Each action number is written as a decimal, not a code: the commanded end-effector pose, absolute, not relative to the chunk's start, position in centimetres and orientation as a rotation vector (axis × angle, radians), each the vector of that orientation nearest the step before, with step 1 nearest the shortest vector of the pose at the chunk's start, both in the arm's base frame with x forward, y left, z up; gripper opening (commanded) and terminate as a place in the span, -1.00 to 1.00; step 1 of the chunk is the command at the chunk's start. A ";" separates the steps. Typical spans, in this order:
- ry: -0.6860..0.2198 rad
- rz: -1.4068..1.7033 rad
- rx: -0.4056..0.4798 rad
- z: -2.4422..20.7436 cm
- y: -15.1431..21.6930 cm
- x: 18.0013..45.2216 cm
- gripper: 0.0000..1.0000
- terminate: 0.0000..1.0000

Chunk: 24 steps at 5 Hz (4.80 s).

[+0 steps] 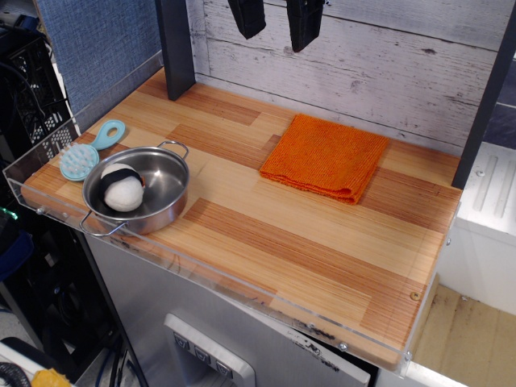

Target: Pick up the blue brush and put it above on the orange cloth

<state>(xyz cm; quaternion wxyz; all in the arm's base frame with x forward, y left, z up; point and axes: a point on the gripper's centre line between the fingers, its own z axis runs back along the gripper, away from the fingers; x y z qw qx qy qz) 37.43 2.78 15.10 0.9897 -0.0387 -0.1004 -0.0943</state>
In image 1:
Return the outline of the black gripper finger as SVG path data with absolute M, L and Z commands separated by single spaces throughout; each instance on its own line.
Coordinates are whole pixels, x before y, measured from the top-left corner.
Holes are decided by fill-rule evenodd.
M 249 40 L 266 27 L 262 0 L 229 0 L 228 4 L 241 35 Z
M 288 0 L 287 15 L 292 49 L 302 51 L 320 32 L 323 0 Z

